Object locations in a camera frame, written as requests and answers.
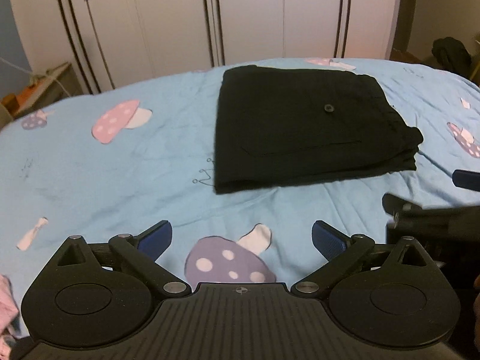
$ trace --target circular pad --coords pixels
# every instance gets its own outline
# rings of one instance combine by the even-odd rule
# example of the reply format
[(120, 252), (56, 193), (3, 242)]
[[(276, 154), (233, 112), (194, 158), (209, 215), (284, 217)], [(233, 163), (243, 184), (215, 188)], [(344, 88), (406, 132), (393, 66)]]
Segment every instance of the circular pad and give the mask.
[(98, 284), (74, 284), (61, 290), (55, 302), (60, 310), (75, 315), (87, 315), (105, 309), (112, 300), (108, 288)]
[(428, 345), (448, 335), (459, 314), (448, 282), (429, 271), (418, 274), (416, 266), (400, 267), (364, 271), (338, 283), (328, 304), (339, 325), (384, 347)]
[(427, 298), (418, 288), (400, 283), (376, 287), (370, 299), (378, 309), (394, 315), (412, 314), (423, 309), (427, 303)]

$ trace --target white wardrobe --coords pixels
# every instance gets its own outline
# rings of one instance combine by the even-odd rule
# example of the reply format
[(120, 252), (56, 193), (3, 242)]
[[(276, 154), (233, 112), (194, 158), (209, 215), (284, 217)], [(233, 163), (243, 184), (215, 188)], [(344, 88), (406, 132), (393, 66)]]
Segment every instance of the white wardrobe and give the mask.
[[(61, 0), (94, 87), (68, 0)], [(72, 0), (102, 91), (111, 89), (84, 0)], [(78, 66), (57, 0), (11, 0), (30, 65)], [(276, 57), (388, 57), (399, 0), (90, 0), (116, 87), (212, 66)]]

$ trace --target black bag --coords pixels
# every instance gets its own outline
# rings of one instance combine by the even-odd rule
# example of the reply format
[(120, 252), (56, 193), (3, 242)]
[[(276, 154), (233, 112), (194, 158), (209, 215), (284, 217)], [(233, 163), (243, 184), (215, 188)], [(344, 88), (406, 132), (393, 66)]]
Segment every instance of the black bag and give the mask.
[(469, 78), (472, 57), (459, 40), (450, 37), (437, 39), (431, 53), (447, 71)]

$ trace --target crosshair marking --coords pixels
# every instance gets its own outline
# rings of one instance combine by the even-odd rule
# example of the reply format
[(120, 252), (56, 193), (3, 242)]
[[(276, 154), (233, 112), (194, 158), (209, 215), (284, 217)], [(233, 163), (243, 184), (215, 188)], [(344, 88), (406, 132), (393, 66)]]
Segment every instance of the crosshair marking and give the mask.
[(248, 290), (245, 288), (245, 287), (238, 287), (238, 288), (235, 288), (234, 291), (240, 295), (243, 295), (245, 294), (246, 292), (248, 292)]

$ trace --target light blue bedsheet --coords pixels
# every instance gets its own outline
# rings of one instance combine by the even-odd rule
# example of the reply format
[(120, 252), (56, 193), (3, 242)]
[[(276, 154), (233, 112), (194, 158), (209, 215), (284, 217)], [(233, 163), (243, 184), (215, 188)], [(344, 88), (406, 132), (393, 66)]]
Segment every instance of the light blue bedsheet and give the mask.
[[(236, 242), (261, 223), (271, 230), (271, 244), (259, 257), (278, 281), (291, 286), (325, 263), (311, 244), (311, 227), (318, 219), (347, 234), (364, 233), (384, 242), (389, 217), (381, 200), (386, 192), (425, 206), (478, 203), (480, 193), (456, 188), (451, 175), (457, 168), (480, 171), (480, 159), (455, 140), (447, 124), (464, 129), (461, 136), (476, 148), (472, 140), (476, 136), (480, 140), (479, 89), (459, 76), (420, 65), (342, 62), (355, 66), (357, 74), (375, 77), (406, 124), (421, 130), (424, 143), (415, 156), (416, 172), (215, 195), (210, 159), (225, 67), (66, 99), (44, 110), (44, 127), (25, 130), (17, 121), (4, 128), (0, 273), (11, 279), (18, 304), (71, 234), (81, 234), (87, 242), (106, 242), (167, 219), (173, 226), (173, 241), (157, 262), (185, 279), (185, 261), (200, 239), (221, 236)], [(303, 59), (256, 64), (338, 68)], [(93, 137), (92, 127), (102, 115), (135, 99), (140, 108), (153, 112), (145, 125), (123, 128), (109, 144)], [(48, 224), (30, 248), (17, 249), (22, 236), (43, 217)]]

